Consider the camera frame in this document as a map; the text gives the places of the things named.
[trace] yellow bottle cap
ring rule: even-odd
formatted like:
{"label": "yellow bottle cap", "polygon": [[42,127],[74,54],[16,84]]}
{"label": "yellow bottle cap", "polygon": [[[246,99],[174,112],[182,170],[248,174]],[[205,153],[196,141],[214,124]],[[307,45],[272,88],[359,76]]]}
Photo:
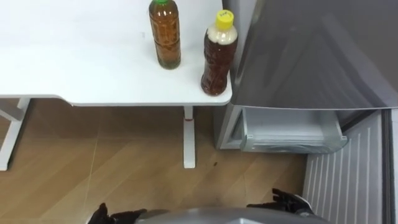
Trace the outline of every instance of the yellow bottle cap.
{"label": "yellow bottle cap", "polygon": [[216,26],[219,29],[229,29],[234,24],[234,14],[229,10],[217,12]]}

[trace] open freezer drawer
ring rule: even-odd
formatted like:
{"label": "open freezer drawer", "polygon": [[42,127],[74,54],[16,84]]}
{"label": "open freezer drawer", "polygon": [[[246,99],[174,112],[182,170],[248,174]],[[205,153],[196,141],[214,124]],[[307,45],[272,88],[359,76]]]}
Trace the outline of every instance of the open freezer drawer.
{"label": "open freezer drawer", "polygon": [[233,134],[246,152],[331,153],[342,135],[334,111],[243,108]]}

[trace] tabletop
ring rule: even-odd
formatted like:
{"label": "tabletop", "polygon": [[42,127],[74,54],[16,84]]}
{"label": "tabletop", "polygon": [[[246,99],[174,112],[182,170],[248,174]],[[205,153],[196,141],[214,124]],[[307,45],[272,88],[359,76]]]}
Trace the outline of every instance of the tabletop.
{"label": "tabletop", "polygon": [[200,87],[203,37],[221,0],[176,0],[182,61],[157,62],[150,0],[0,1],[0,97],[77,106],[225,105]]}

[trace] refrigerator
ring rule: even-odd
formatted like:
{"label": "refrigerator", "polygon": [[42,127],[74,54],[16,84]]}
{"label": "refrigerator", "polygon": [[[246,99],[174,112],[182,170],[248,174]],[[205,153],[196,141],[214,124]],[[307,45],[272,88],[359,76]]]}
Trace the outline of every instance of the refrigerator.
{"label": "refrigerator", "polygon": [[395,223],[398,1],[223,5],[239,39],[216,148],[308,154],[303,196],[317,215]]}

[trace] gray refrigerator door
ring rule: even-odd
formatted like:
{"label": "gray refrigerator door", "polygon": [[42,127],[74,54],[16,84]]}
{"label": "gray refrigerator door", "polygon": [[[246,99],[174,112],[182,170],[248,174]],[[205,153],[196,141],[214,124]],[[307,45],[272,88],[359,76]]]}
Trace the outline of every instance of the gray refrigerator door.
{"label": "gray refrigerator door", "polygon": [[376,111],[344,133],[342,150],[308,156],[303,197],[314,214],[336,224],[396,223],[397,120],[397,110]]}
{"label": "gray refrigerator door", "polygon": [[398,1],[224,0],[239,46],[232,104],[398,106]]}

